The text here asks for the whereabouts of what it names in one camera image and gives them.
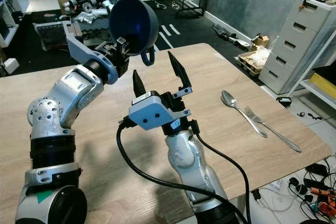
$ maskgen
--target black carpet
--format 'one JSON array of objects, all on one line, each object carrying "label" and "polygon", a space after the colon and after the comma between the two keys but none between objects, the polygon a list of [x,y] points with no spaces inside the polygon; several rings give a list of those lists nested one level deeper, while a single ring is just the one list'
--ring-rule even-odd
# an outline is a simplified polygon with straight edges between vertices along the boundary
[{"label": "black carpet", "polygon": [[[235,47],[229,41],[224,41],[219,38],[211,28],[212,22],[207,18],[198,15],[194,10],[185,11],[179,14],[179,18],[175,18],[176,9],[172,7],[171,0],[160,0],[166,6],[166,9],[157,9],[154,1],[147,2],[155,11],[160,25],[165,25],[171,32],[171,36],[167,36],[173,47],[182,47],[197,43],[207,43],[230,61],[235,67],[240,69],[242,73],[251,78],[258,85],[262,82],[257,77],[252,77],[242,67],[240,67],[234,57],[238,54],[243,54],[240,48]],[[47,23],[50,19],[44,17],[45,14],[60,15],[60,10],[50,10],[46,12],[35,12],[26,14],[21,22],[18,31],[16,32],[10,46],[4,48],[6,55],[9,58],[16,58],[20,66],[13,74],[21,74],[27,72],[34,72],[45,69],[59,68],[65,66],[76,65],[77,62],[70,57],[68,48],[54,49],[43,51],[38,34],[34,30],[33,23]],[[181,33],[177,35],[174,33],[169,24]],[[160,50],[169,49],[169,45],[158,36],[155,43]]]}]

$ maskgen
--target silver spoon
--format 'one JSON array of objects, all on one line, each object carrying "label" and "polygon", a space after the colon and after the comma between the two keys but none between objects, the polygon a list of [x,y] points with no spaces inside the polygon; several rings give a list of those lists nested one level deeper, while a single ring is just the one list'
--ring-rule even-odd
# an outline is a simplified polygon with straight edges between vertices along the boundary
[{"label": "silver spoon", "polygon": [[245,117],[245,119],[252,125],[252,127],[255,129],[256,132],[258,132],[261,136],[267,137],[266,132],[264,132],[254,121],[252,121],[243,111],[241,111],[237,106],[237,100],[233,98],[232,95],[230,95],[229,92],[226,90],[222,90],[222,96],[220,97],[221,101],[231,108],[235,108],[240,112],[240,114]]}]

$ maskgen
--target wooden table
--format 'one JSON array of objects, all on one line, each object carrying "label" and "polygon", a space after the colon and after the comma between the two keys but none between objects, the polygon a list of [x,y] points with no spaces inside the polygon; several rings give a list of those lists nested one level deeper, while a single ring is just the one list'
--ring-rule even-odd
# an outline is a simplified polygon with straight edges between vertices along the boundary
[{"label": "wooden table", "polygon": [[[250,190],[291,174],[331,154],[330,147],[288,110],[243,75],[207,44],[175,48],[171,52],[185,67],[193,93],[183,97],[197,119],[201,136],[246,171]],[[80,188],[88,200],[86,223],[175,223],[193,213],[185,195],[177,189],[153,184],[135,174],[122,159],[116,144],[118,121],[128,114],[132,72],[137,69],[146,90],[176,92],[181,85],[166,51],[156,54],[154,66],[140,57],[130,59],[129,70],[78,116],[76,158],[83,168]],[[24,173],[29,169],[29,134],[26,111],[71,67],[50,69],[0,79],[0,211],[1,223],[13,223]],[[241,108],[250,108],[275,130],[302,148],[297,153],[266,130],[261,137],[234,109],[222,104],[220,92],[229,91]],[[128,154],[146,173],[178,182],[167,158],[161,129],[125,130],[122,141]],[[245,193],[240,172],[229,162],[205,150],[229,199]]]}]

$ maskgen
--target silver fork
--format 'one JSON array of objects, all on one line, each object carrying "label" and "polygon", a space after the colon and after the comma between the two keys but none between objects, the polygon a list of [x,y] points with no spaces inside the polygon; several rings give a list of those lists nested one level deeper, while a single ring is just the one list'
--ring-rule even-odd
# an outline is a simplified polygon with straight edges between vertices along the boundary
[{"label": "silver fork", "polygon": [[291,140],[288,140],[287,138],[285,138],[283,135],[281,135],[280,133],[276,132],[275,130],[273,130],[270,126],[268,126],[266,123],[264,123],[261,118],[259,118],[258,116],[255,115],[255,113],[253,113],[253,111],[249,108],[249,107],[245,107],[245,112],[248,115],[249,118],[251,118],[253,121],[255,121],[256,123],[261,123],[262,125],[264,125],[266,128],[268,128],[270,131],[272,131],[274,134],[276,134],[282,141],[284,141],[289,147],[291,147],[293,150],[297,151],[297,152],[302,152],[301,148],[298,147],[295,143],[293,143]]}]

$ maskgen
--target green label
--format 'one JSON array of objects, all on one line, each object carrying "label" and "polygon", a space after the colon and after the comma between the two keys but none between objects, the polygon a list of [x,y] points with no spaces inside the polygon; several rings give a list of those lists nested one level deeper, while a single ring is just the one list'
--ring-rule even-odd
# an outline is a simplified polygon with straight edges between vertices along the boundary
[{"label": "green label", "polygon": [[41,191],[37,193],[37,202],[40,204],[43,200],[48,198],[51,194],[53,194],[53,191]]}]

